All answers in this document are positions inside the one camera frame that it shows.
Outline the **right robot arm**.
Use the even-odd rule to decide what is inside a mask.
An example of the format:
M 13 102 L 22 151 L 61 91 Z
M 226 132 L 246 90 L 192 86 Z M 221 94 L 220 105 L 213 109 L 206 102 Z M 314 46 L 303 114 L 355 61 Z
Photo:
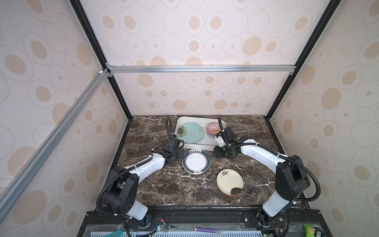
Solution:
M 249 156 L 275 174 L 275 190 L 262 206 L 262 216 L 273 218 L 296 201 L 315 201 L 321 195 L 316 176 L 304 166 L 300 157 L 275 152 L 246 136 L 237 136 L 230 127 L 222 128 L 216 136 L 216 158 Z

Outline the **red patterned bowl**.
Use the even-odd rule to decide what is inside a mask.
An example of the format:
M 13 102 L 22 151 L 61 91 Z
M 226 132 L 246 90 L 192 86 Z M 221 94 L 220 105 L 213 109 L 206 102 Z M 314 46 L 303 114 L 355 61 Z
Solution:
M 207 134 L 212 137 L 215 137 L 221 130 L 218 122 L 211 122 L 206 126 Z

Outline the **light green floral plate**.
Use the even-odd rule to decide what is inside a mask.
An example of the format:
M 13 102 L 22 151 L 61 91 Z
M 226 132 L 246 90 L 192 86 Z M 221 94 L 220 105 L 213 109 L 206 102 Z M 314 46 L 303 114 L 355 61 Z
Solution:
M 196 144 L 203 138 L 204 130 L 196 123 L 185 123 L 178 127 L 177 136 L 185 143 Z

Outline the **white plate green red rim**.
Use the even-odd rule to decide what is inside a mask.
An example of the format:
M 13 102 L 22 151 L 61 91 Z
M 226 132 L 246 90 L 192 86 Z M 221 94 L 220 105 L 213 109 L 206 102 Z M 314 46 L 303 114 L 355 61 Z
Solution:
M 210 162 L 210 157 L 205 151 L 191 149 L 184 153 L 182 165 L 189 174 L 200 175 L 209 169 Z

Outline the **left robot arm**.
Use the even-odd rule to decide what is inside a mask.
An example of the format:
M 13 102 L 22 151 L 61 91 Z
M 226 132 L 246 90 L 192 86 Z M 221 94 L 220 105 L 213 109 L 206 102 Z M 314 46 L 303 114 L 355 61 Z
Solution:
M 155 171 L 181 161 L 184 157 L 184 144 L 176 135 L 171 135 L 139 163 L 112 168 L 97 197 L 96 209 L 102 213 L 118 214 L 122 218 L 133 218 L 147 225 L 151 212 L 147 206 L 137 201 L 138 186 Z

